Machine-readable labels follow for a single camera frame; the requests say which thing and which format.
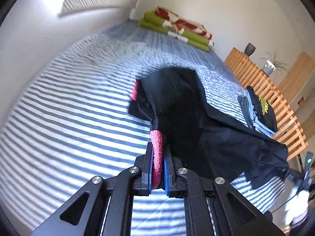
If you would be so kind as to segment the black shorts pink waistband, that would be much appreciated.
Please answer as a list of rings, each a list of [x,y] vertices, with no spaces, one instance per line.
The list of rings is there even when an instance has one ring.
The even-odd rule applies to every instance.
[[[287,147],[208,104],[194,70],[164,68],[136,80],[129,113],[150,122],[171,154],[201,177],[244,174],[253,189],[286,177]]]

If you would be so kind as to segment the blue white striped bedspread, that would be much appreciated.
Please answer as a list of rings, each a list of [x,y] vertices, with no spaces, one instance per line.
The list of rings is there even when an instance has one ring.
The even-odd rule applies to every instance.
[[[30,235],[95,175],[118,175],[145,153],[149,123],[128,114],[136,78],[194,69],[207,101],[243,122],[242,87],[213,52],[127,21],[55,57],[21,95],[1,132],[1,205]]]

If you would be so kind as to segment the light blue folded garment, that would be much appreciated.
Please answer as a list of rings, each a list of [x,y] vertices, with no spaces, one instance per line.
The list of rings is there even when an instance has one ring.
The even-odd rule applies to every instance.
[[[239,103],[248,127],[267,137],[276,134],[278,127],[273,108],[268,101],[256,95],[252,87],[248,86],[244,95],[239,96]]]

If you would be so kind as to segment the black stand green light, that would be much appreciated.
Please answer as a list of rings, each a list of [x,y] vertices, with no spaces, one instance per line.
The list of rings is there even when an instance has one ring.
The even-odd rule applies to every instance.
[[[305,166],[302,172],[298,172],[294,169],[288,169],[287,178],[291,180],[296,188],[298,195],[301,191],[308,191],[311,185],[310,170],[313,160],[313,153],[307,152],[305,157]]]

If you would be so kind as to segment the dark grey folded garment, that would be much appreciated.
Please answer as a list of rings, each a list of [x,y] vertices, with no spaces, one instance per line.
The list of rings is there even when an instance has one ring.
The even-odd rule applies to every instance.
[[[249,128],[254,129],[253,121],[250,118],[250,111],[249,111],[249,103],[245,96],[238,96],[238,102],[240,104],[240,108],[242,110],[244,119]]]

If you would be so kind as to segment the wooden slatted bench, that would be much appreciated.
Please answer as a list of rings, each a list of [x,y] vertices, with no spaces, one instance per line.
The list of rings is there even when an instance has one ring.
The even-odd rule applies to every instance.
[[[270,77],[235,47],[231,49],[224,63],[243,88],[253,87],[255,94],[272,106],[278,127],[273,138],[287,146],[287,159],[291,160],[300,154],[308,146],[305,133],[296,114]]]

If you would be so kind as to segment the black shirt yellow print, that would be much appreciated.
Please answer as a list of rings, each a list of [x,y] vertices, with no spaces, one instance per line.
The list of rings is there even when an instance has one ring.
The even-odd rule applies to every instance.
[[[272,137],[277,131],[277,121],[272,106],[265,99],[254,93],[251,86],[247,86],[245,97],[249,103],[250,118],[255,129]]]

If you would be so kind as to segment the wooden cabinet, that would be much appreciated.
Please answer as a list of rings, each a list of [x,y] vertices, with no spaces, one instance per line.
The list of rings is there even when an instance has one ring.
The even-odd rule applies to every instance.
[[[301,125],[314,114],[314,59],[301,52],[278,89],[296,114]]]

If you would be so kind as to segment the potted plant white pot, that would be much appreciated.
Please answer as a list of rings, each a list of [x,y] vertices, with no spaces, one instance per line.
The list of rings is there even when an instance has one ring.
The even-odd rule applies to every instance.
[[[279,71],[280,74],[283,73],[289,73],[289,69],[287,68],[287,63],[284,61],[278,60],[277,59],[277,54],[273,52],[272,54],[267,52],[268,55],[267,58],[260,58],[260,60],[264,60],[265,64],[263,66],[263,72],[267,75],[270,76],[274,71]]]

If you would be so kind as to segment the dark ceramic vase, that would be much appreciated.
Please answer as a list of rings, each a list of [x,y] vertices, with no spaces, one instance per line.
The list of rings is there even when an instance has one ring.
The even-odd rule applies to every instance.
[[[248,43],[245,47],[245,50],[244,50],[244,54],[248,57],[250,57],[256,50],[256,47],[251,44],[251,43]]]

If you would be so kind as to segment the green red floral pillow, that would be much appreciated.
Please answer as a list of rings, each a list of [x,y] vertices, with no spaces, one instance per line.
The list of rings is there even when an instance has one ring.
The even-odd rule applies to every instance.
[[[206,52],[214,46],[212,34],[202,24],[182,18],[164,7],[159,6],[145,12],[139,20],[139,26],[168,35]]]

